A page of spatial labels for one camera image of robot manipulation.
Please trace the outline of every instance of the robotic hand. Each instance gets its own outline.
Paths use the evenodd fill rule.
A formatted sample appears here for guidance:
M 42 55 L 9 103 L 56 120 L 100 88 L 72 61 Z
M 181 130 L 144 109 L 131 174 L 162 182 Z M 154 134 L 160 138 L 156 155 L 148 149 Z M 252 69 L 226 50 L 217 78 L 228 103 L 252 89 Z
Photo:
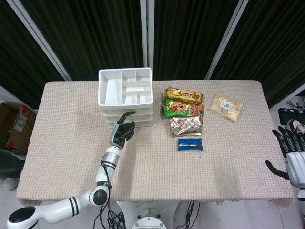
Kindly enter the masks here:
M 278 129 L 282 134 L 276 130 L 272 132 L 280 144 L 287 172 L 277 170 L 270 161 L 265 161 L 265 163 L 272 173 L 290 180 L 291 184 L 299 189 L 296 197 L 300 201 L 305 220 L 305 136 L 292 133 L 290 130 L 285 130 L 280 126 Z
M 8 229 L 38 229 L 38 220 L 44 218 L 49 223 L 58 223 L 64 219 L 76 216 L 79 212 L 91 206 L 103 206 L 109 201 L 109 189 L 115 168 L 120 158 L 120 150 L 134 134 L 135 123 L 123 123 L 127 116 L 135 112 L 125 113 L 117 121 L 109 137 L 110 148 L 102 157 L 101 166 L 96 175 L 96 188 L 80 196 L 64 199 L 54 204 L 30 206 L 21 208 L 10 215 L 7 221 Z

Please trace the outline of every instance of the black stripe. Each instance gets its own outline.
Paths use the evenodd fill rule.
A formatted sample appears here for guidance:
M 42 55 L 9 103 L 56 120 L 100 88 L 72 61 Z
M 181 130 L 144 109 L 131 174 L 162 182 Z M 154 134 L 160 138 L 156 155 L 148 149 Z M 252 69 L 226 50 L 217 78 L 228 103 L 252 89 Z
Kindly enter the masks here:
M 75 206 L 76 206 L 76 215 L 78 215 L 78 205 L 77 205 L 77 201 L 76 201 L 76 199 L 75 199 L 75 197 L 72 197 L 73 199 L 74 199 L 74 201 L 75 201 Z
M 69 201 L 70 201 L 70 204 L 71 204 L 71 208 L 72 208 L 72 216 L 74 216 L 74 206 L 73 206 L 73 204 L 72 204 L 72 200 L 69 198 Z
M 112 162 L 109 162 L 109 161 L 102 161 L 103 163 L 108 163 L 108 164 L 111 164 L 113 165 L 114 167 L 116 167 L 116 164 L 112 163 Z
M 33 226 L 31 226 L 30 228 L 28 228 L 28 229 L 32 229 L 33 227 L 35 227 L 36 226 L 36 224 L 38 223 L 38 220 L 36 221 L 36 223 L 33 225 Z
M 109 168 L 112 168 L 113 170 L 115 170 L 114 167 L 110 166 L 110 165 L 107 165 L 107 164 L 104 164 L 105 166 L 109 167 Z

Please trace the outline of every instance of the table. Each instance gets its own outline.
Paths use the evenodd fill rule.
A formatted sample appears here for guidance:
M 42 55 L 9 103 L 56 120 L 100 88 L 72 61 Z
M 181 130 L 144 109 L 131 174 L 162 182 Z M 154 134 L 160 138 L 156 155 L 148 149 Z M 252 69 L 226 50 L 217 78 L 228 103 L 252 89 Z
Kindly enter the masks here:
M 204 151 L 177 151 L 162 118 L 167 87 L 204 93 Z M 98 82 L 51 82 L 43 92 L 17 198 L 23 205 L 60 200 L 95 187 L 111 129 L 97 102 Z M 237 122 L 208 110 L 215 93 L 244 104 Z M 291 185 L 265 165 L 285 170 L 262 86 L 257 81 L 155 81 L 154 124 L 135 129 L 112 181 L 112 200 L 272 199 L 288 207 Z

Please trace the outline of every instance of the floor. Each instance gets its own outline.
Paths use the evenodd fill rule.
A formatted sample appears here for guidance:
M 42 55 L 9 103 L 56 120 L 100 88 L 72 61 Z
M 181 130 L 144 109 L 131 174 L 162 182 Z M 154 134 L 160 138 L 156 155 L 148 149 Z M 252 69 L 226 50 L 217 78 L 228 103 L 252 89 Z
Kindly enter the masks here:
M 278 126 L 277 114 L 271 114 L 274 126 Z M 15 210 L 22 207 L 16 199 L 16 190 L 7 191 L 0 186 L 0 228 L 6 228 L 8 216 Z M 197 203 L 194 206 L 191 222 L 197 210 Z M 174 228 L 184 224 L 188 202 L 183 201 L 175 213 Z M 115 211 L 119 211 L 119 206 L 113 206 Z M 99 210 L 94 207 L 84 209 L 79 215 L 51 225 L 41 219 L 39 224 L 42 229 L 85 229 L 93 227 L 93 220 L 98 215 Z M 278 209 L 270 206 L 267 200 L 253 201 L 226 201 L 221 205 L 214 202 L 201 204 L 197 221 L 193 229 L 302 229 L 303 220 L 300 213 L 300 206 L 295 201 L 287 210 L 279 212 Z

